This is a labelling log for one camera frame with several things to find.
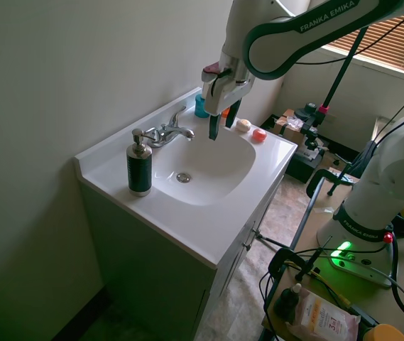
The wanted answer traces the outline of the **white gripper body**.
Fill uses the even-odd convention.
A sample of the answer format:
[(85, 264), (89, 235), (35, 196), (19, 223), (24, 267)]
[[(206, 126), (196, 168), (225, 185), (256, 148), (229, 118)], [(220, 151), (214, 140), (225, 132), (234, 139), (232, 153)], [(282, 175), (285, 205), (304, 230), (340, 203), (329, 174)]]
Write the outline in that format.
[(237, 82), (233, 77), (225, 76), (217, 78), (210, 86), (205, 97), (204, 110), (212, 115), (220, 115), (243, 97), (252, 88), (252, 78)]

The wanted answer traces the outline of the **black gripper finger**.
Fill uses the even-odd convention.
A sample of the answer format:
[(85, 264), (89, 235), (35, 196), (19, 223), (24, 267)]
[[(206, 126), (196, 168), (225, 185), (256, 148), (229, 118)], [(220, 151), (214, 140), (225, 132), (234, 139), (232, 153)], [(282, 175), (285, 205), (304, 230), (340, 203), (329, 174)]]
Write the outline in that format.
[(236, 115), (238, 113), (239, 107), (241, 105), (241, 99), (233, 103), (229, 108), (229, 113), (226, 117), (225, 127), (231, 128), (235, 122)]
[(211, 115), (209, 118), (209, 139), (215, 141), (219, 133), (221, 115)]

